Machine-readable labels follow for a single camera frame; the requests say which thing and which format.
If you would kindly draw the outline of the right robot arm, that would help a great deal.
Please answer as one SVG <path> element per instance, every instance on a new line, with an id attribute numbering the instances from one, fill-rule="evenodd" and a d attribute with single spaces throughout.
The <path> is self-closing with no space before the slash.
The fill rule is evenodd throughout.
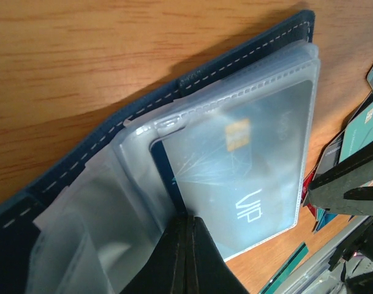
<path id="1" fill-rule="evenodd" d="M 340 288 L 373 293 L 373 141 L 313 180 L 309 202 L 328 213 L 363 216 L 335 248 L 328 261 L 334 272 L 342 263 Z"/>

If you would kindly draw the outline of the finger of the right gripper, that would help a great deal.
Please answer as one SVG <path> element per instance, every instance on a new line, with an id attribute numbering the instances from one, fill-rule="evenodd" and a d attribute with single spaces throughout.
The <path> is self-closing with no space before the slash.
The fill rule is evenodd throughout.
<path id="1" fill-rule="evenodd" d="M 373 145 L 367 145 L 309 185 L 311 205 L 330 213 L 373 216 Z"/>

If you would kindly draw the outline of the dark blue card holder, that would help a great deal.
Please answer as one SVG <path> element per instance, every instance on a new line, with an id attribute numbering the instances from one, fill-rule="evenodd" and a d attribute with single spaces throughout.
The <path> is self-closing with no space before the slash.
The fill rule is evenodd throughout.
<path id="1" fill-rule="evenodd" d="M 302 10 L 121 108 L 1 204 L 0 293 L 123 293 L 168 223 L 192 216 L 176 209 L 152 143 L 304 80 L 315 104 L 314 23 Z"/>

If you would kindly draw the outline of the teal card front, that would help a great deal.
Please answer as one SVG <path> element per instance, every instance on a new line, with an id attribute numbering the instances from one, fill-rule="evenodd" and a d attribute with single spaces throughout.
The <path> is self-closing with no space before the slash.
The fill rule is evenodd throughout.
<path id="1" fill-rule="evenodd" d="M 289 277 L 292 271 L 299 265 L 302 259 L 308 254 L 309 249 L 306 243 L 301 243 L 298 248 L 289 256 L 285 263 L 269 279 L 269 281 L 259 291 L 260 294 L 274 293 L 280 285 Z"/>

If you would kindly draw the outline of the blue VIP card pile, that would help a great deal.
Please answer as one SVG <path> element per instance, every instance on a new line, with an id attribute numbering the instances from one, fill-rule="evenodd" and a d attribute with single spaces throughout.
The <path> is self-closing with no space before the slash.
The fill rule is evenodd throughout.
<path id="1" fill-rule="evenodd" d="M 203 219 L 223 259 L 296 225 L 313 90 L 300 81 L 152 143 L 176 209 Z"/>

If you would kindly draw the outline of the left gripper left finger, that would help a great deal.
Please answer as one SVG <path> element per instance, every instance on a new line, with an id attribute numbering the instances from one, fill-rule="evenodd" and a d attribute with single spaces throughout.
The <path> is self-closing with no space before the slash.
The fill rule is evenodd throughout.
<path id="1" fill-rule="evenodd" d="M 123 293 L 184 293 L 187 218 L 172 219 L 150 258 Z"/>

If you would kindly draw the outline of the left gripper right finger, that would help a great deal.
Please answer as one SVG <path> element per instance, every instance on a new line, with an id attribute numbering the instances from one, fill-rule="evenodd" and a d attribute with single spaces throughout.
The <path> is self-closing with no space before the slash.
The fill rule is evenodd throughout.
<path id="1" fill-rule="evenodd" d="M 204 221 L 186 223 L 186 293 L 247 293 L 221 257 Z"/>

